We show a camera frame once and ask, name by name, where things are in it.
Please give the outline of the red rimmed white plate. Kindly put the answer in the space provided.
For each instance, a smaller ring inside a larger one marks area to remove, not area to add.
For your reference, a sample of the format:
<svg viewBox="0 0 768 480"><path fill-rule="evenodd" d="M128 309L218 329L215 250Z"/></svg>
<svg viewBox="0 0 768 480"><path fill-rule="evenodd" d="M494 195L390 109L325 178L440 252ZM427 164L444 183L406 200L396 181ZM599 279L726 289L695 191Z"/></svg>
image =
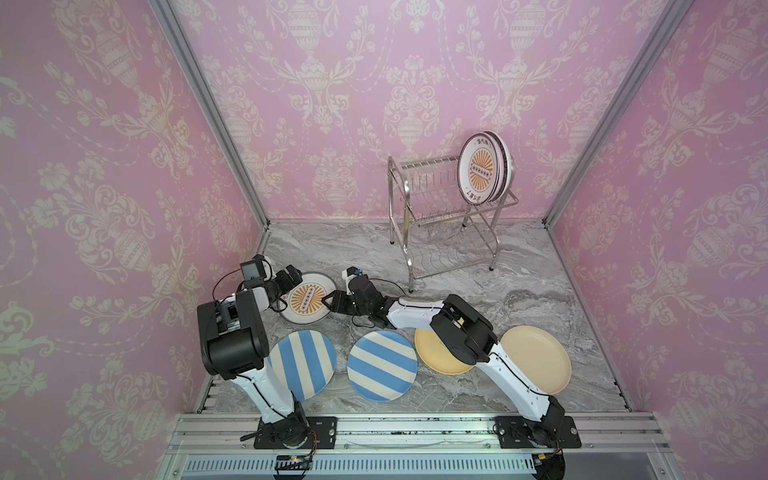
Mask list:
<svg viewBox="0 0 768 480"><path fill-rule="evenodd" d="M280 315L297 325L318 322L330 314L323 298L335 290L336 285L329 276L316 272L305 273L302 282L281 297L287 306Z"/></svg>

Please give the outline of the yellow plate with bear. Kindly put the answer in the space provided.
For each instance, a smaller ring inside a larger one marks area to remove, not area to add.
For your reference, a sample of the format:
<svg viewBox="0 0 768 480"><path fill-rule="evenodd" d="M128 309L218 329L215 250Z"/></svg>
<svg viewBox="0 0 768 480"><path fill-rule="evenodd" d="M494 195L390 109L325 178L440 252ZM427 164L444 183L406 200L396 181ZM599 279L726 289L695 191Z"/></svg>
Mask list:
<svg viewBox="0 0 768 480"><path fill-rule="evenodd" d="M421 360L438 373L455 376L473 368L473 365L457 360L432 330L417 329L414 346Z"/></svg>

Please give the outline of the silver metal dish rack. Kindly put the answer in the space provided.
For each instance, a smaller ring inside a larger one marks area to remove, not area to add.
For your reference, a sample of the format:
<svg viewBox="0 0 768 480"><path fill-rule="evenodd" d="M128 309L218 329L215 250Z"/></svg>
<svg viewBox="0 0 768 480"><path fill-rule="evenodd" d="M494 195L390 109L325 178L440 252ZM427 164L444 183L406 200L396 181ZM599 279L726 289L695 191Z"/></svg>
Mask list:
<svg viewBox="0 0 768 480"><path fill-rule="evenodd" d="M457 170L457 157L388 158L390 243L404 256L409 291L418 280L477 265L496 267L502 211L519 199L507 192L471 205L461 195Z"/></svg>

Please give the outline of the orange sunburst patterned plate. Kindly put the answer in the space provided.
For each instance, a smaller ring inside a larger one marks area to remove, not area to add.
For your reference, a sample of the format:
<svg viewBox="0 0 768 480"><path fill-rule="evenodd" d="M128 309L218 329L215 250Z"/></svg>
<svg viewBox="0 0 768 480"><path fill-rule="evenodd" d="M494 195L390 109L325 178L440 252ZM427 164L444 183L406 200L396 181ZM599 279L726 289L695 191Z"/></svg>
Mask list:
<svg viewBox="0 0 768 480"><path fill-rule="evenodd" d="M494 196L501 179L500 154L488 133L475 133L465 142L457 179L460 193L470 205L484 204Z"/></svg>

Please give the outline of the beige plain plate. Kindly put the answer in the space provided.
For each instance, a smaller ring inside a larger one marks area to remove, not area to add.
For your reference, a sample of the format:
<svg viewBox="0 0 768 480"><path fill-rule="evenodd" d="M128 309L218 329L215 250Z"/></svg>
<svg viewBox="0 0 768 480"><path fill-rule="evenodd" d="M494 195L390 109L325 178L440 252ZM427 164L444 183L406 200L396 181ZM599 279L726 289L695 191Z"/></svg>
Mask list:
<svg viewBox="0 0 768 480"><path fill-rule="evenodd" d="M550 333L534 326L515 326L502 336L501 345L518 368L545 393L556 395L568 386L572 375L569 355Z"/></svg>

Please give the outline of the white floral plate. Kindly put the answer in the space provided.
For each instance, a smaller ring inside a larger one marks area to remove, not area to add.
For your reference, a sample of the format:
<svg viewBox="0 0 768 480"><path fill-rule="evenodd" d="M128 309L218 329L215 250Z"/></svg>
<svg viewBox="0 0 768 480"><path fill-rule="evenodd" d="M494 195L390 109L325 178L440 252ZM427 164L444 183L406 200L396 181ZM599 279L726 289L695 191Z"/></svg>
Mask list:
<svg viewBox="0 0 768 480"><path fill-rule="evenodd" d="M506 142L493 131L487 131L487 134L490 135L499 146L501 149L501 156L503 158L504 168L502 172L502 180L496 189L495 195L492 197L493 201L497 201L502 199L509 190L515 175L515 162Z"/></svg>

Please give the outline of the pink plate with bear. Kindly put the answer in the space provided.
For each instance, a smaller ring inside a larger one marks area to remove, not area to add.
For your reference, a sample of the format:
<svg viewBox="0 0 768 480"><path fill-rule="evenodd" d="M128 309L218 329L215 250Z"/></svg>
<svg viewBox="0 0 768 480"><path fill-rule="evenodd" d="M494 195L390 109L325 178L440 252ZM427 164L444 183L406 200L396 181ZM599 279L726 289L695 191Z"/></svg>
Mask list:
<svg viewBox="0 0 768 480"><path fill-rule="evenodd" d="M494 188L493 195L490 197L489 202L499 200L508 190L511 182L511 154L504 141L493 131L486 130L485 134L488 135L496 145L497 156L500 162L500 174L496 187Z"/></svg>

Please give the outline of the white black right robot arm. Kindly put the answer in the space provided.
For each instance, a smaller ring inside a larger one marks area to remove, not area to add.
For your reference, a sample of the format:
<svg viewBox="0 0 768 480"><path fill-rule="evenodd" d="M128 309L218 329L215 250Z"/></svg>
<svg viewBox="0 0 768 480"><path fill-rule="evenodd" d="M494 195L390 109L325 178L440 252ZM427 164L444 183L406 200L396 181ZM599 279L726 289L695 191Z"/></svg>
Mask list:
<svg viewBox="0 0 768 480"><path fill-rule="evenodd" d="M434 332L458 361L478 367L514 403L537 445L560 447L565 410L513 362L500 344L491 322L467 301L450 294L439 301L418 301L382 294L365 274L346 280L343 290L322 298L332 312L366 317L376 327Z"/></svg>

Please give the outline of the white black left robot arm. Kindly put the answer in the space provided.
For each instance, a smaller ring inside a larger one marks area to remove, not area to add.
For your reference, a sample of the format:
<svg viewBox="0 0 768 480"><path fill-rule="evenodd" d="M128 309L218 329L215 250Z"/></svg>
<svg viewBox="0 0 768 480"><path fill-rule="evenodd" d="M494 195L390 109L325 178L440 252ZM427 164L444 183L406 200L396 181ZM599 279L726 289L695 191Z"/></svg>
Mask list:
<svg viewBox="0 0 768 480"><path fill-rule="evenodd" d="M266 273L263 259L240 265L243 281L236 292L197 307L199 343L205 370L237 385L260 413L254 438L287 448L303 446L310 426L299 400L268 364L270 353L261 313L302 282L289 265Z"/></svg>

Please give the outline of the blue striped plate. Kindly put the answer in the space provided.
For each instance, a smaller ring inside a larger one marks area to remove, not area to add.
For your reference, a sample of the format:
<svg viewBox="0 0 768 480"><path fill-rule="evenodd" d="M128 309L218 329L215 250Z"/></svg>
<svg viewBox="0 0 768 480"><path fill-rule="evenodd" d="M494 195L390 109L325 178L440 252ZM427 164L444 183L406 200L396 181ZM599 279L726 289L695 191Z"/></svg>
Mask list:
<svg viewBox="0 0 768 480"><path fill-rule="evenodd" d="M392 331L370 332L352 347L347 376L353 389L374 402L390 402L405 395L416 379L418 360L411 343Z"/></svg>
<svg viewBox="0 0 768 480"><path fill-rule="evenodd" d="M295 331L270 351L268 363L299 401L322 392L330 383L337 356L331 340L316 330Z"/></svg>

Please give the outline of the blue striped plate left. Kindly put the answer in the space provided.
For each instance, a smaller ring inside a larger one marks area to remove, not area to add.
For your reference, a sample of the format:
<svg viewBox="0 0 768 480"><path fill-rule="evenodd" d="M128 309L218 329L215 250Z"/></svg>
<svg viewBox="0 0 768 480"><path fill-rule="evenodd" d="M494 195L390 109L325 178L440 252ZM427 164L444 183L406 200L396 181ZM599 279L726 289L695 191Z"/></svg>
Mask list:
<svg viewBox="0 0 768 480"><path fill-rule="evenodd" d="M295 331L270 351L268 363L299 401L322 392L330 383L337 356L331 340L316 330Z"/></svg>

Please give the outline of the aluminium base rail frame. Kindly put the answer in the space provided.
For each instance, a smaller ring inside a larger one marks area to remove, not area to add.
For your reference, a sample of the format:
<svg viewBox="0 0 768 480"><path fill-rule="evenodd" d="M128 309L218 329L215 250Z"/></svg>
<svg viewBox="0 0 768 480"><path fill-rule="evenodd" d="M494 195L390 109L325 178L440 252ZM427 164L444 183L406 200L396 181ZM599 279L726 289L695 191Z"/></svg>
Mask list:
<svg viewBox="0 0 768 480"><path fill-rule="evenodd" d="M681 479L648 413L575 413L579 449L502 449L493 413L331 414L333 449L256 450L255 414L184 415L159 479Z"/></svg>

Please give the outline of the aluminium corner post left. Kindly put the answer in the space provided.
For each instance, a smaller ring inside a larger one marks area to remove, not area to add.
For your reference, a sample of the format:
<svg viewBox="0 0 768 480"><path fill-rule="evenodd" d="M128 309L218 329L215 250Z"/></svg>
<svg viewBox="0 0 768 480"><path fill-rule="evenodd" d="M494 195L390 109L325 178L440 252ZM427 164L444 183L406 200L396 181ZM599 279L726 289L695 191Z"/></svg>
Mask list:
<svg viewBox="0 0 768 480"><path fill-rule="evenodd" d="M269 229L270 220L266 215L255 184L249 175L234 139L227 128L222 111L208 85L202 66L195 56L192 45L174 12L172 2L167 0L149 0L149 5L174 52L175 58L189 83L192 94L208 122L212 136L221 148L247 205L260 229L266 232Z"/></svg>

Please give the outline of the aluminium corner post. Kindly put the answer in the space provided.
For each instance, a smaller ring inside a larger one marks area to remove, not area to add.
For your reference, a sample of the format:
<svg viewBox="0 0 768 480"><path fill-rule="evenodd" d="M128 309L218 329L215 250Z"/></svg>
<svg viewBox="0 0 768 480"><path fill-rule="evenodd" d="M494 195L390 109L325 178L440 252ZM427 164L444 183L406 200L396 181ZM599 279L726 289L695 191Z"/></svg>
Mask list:
<svg viewBox="0 0 768 480"><path fill-rule="evenodd" d="M564 213L569 201L588 173L590 165L609 139L692 4L692 0L674 0L665 3L648 37L630 64L625 78L611 98L583 151L556 195L547 215L543 218L543 226L548 232L553 230Z"/></svg>
<svg viewBox="0 0 768 480"><path fill-rule="evenodd" d="M192 45L174 12L172 2L167 0L149 0L149 5L174 52L175 58L189 83L192 94L208 122L212 136L221 148L247 205L260 229L266 232L269 229L270 220L266 215L255 184L249 175L234 139L227 128L222 111L208 85L202 66L195 56Z"/></svg>

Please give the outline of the aluminium corner post right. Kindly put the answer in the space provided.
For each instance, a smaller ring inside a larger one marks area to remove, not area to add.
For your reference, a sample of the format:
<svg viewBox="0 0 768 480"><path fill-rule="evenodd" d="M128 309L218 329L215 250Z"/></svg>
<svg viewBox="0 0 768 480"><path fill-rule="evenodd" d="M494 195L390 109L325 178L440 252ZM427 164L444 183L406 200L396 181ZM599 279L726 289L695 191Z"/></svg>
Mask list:
<svg viewBox="0 0 768 480"><path fill-rule="evenodd" d="M674 0L665 3L648 37L630 64L625 78L611 98L583 151L556 195L547 215L543 218L543 226L548 232L553 230L564 213L569 201L588 173L590 165L609 139L692 4L692 0Z"/></svg>

